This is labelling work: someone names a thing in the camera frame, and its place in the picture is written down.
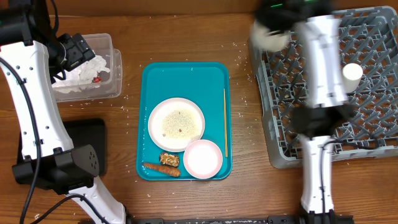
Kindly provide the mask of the white paper cup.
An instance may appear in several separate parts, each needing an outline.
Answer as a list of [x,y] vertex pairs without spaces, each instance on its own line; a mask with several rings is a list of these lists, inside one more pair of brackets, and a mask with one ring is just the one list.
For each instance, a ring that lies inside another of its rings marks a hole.
[[357,63],[348,63],[343,69],[343,84],[347,93],[354,92],[363,76],[363,68]]

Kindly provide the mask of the white tissue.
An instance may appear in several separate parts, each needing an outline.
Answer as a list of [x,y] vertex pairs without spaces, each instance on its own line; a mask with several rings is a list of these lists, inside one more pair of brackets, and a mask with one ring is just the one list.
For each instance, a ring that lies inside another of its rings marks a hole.
[[106,60],[102,56],[96,55],[95,58],[74,70],[65,71],[66,79],[57,80],[52,87],[60,93],[81,92],[88,87],[88,84],[93,83],[94,77],[100,77],[101,72],[109,73],[110,71]]

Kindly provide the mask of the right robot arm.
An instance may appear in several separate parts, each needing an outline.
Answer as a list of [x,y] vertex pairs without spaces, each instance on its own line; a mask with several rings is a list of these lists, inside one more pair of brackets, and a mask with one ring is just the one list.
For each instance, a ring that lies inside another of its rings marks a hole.
[[291,124],[303,151],[304,187],[301,206],[307,214],[334,210],[331,199],[331,137],[348,120],[353,107],[341,79],[338,44],[339,20],[331,1],[261,1],[255,10],[255,32],[264,35],[259,46],[274,50],[271,39],[294,30],[305,59],[307,101],[293,110]]

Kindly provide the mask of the small pink bowl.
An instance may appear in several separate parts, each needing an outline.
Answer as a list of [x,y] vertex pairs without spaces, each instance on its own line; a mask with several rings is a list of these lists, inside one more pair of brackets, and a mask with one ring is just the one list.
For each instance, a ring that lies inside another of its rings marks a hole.
[[210,179],[221,170],[223,154],[214,142],[200,139],[186,148],[183,164],[185,170],[194,178]]

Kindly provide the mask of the pale green bowl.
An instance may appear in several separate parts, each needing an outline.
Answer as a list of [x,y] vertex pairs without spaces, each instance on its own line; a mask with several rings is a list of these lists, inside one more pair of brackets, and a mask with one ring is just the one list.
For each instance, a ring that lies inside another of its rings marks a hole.
[[278,52],[289,43],[290,32],[271,31],[258,21],[254,21],[250,30],[249,40],[253,46],[262,51]]

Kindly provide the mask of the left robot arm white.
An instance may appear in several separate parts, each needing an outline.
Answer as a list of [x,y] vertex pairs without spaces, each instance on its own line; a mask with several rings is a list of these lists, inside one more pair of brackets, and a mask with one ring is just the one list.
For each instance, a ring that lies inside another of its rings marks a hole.
[[53,83],[95,53],[80,34],[58,36],[58,26],[45,1],[10,1],[1,11],[1,68],[21,130],[14,177],[31,190],[53,190],[75,201],[95,223],[132,223],[100,179],[94,146],[74,146],[60,117]]

